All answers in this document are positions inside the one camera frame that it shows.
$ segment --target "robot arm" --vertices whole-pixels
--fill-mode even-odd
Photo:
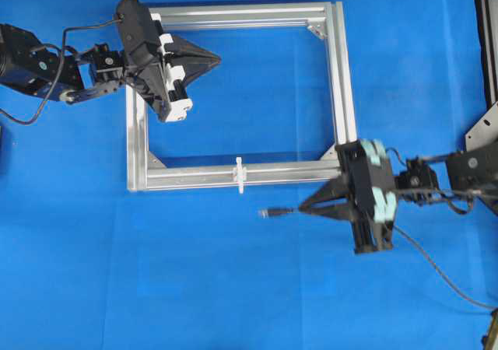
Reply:
[[[192,107],[185,87],[218,65],[220,58],[164,33],[160,16],[153,19],[139,0],[121,0],[111,23],[117,24],[123,51],[111,51],[107,44],[96,44],[84,53],[65,45],[59,50],[52,44],[42,44],[31,32],[0,25],[0,83],[44,101],[68,104],[105,96],[128,84],[160,121],[184,119]],[[57,56],[48,47],[71,51],[71,55],[64,56],[57,78],[62,54]],[[84,64],[89,64],[93,83],[89,89],[84,88],[79,73],[79,66]]]

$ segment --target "white plastic clip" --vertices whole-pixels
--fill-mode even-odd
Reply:
[[[236,181],[239,184],[239,193],[243,194],[244,180],[247,179],[247,167],[242,166],[241,157],[237,157],[235,161],[237,162],[237,167],[233,168],[233,181]]]

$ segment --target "rectangular frame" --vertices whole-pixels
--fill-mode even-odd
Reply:
[[[341,2],[152,6],[149,10],[160,14],[166,32],[305,26],[322,39],[327,48],[335,144],[357,139]],[[333,146],[317,161],[168,169],[149,151],[147,106],[130,86],[126,87],[126,120],[130,191],[308,183],[329,180],[341,173]]]

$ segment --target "black cable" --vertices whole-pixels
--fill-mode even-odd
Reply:
[[[398,161],[400,162],[400,164],[402,164],[403,166],[406,167],[406,163],[403,162],[402,156],[401,156],[401,154],[399,154],[399,152],[396,148],[392,148],[392,147],[386,148],[386,152],[393,152],[396,155],[396,157],[398,158]]]
[[[43,44],[37,45],[36,47],[32,47],[30,49],[30,51],[38,52],[38,51],[42,51],[43,49],[48,49],[48,48],[55,49],[58,54],[61,53],[61,48],[59,48],[57,45],[54,45],[51,43],[43,43]],[[71,47],[70,45],[66,45],[65,49],[66,49],[66,51],[71,53],[74,57],[76,57],[79,54],[78,51],[75,48]]]
[[[395,189],[393,190],[396,194],[456,194],[458,196],[467,198],[467,197],[478,197],[478,198],[489,198],[489,199],[498,199],[498,195],[495,194],[487,194],[486,192],[481,191],[480,189],[471,189],[469,191],[455,191],[453,189],[441,190],[441,189]]]
[[[433,261],[433,259],[430,257],[430,255],[428,255],[428,253],[420,246],[419,243],[417,243],[413,238],[411,238],[404,230],[400,229],[399,227],[394,226],[393,228],[396,229],[396,231],[398,231],[398,233],[400,235],[402,235],[404,238],[406,238],[407,241],[409,241],[411,243],[411,245],[413,245],[414,248],[416,248],[421,253],[421,255],[423,255],[425,257],[425,259],[427,259],[427,261],[430,263],[431,266],[433,266],[433,268],[440,275],[440,277],[443,278],[443,280],[450,286],[450,288],[452,288],[462,299],[466,300],[467,302],[470,302],[472,305],[481,307],[483,309],[487,309],[487,310],[494,310],[494,309],[496,309],[495,306],[491,306],[491,305],[488,305],[486,303],[481,303],[479,301],[476,301],[475,299],[472,299],[471,297],[469,297],[465,293],[463,293],[450,280],[450,278],[448,278],[448,276],[443,271],[441,271],[441,269],[436,264],[436,262]]]
[[[50,48],[56,47],[57,48],[58,53],[59,53],[59,64],[58,64],[58,68],[57,68],[57,72],[55,74],[54,80],[51,82],[51,87],[48,90],[47,94],[45,95],[44,99],[41,101],[40,106],[37,109],[37,112],[28,121],[22,121],[20,119],[17,119],[15,117],[13,117],[12,115],[10,115],[9,113],[7,113],[3,109],[0,109],[0,114],[5,115],[8,119],[10,119],[13,122],[16,122],[16,123],[19,123],[19,124],[22,124],[25,126],[34,123],[38,119],[38,117],[40,116],[40,113],[44,109],[45,104],[48,101],[48,98],[54,92],[55,86],[57,85],[59,79],[61,78],[61,73],[62,73],[62,69],[64,68],[64,60],[65,60],[64,53],[68,50],[68,46],[65,45],[68,32],[77,31],[77,30],[99,29],[101,27],[109,26],[109,25],[112,25],[113,23],[117,23],[120,21],[121,21],[120,19],[112,19],[111,21],[101,23],[100,25],[68,27],[68,28],[64,29],[64,31],[62,32],[62,46],[61,46],[60,50],[58,47],[54,46],[53,44],[41,44],[42,46],[45,46],[45,47],[50,47]]]

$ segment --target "blue cloth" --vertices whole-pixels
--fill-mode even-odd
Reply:
[[[63,27],[103,22],[118,1],[2,0],[0,22],[59,44]],[[473,0],[339,1],[359,135],[405,156],[461,147],[485,111]],[[316,159],[333,143],[315,36],[184,36],[223,63],[189,87],[186,121],[150,116],[151,150],[169,164]],[[80,50],[102,42],[120,47],[115,28],[69,35]],[[37,102],[0,89],[17,116]],[[50,103],[31,127],[0,123],[0,348],[479,348],[489,316],[399,235],[393,251],[356,257],[346,222],[257,217],[317,185],[128,193],[124,91]],[[498,302],[497,221],[483,205],[461,217],[402,204],[397,224],[463,290]]]

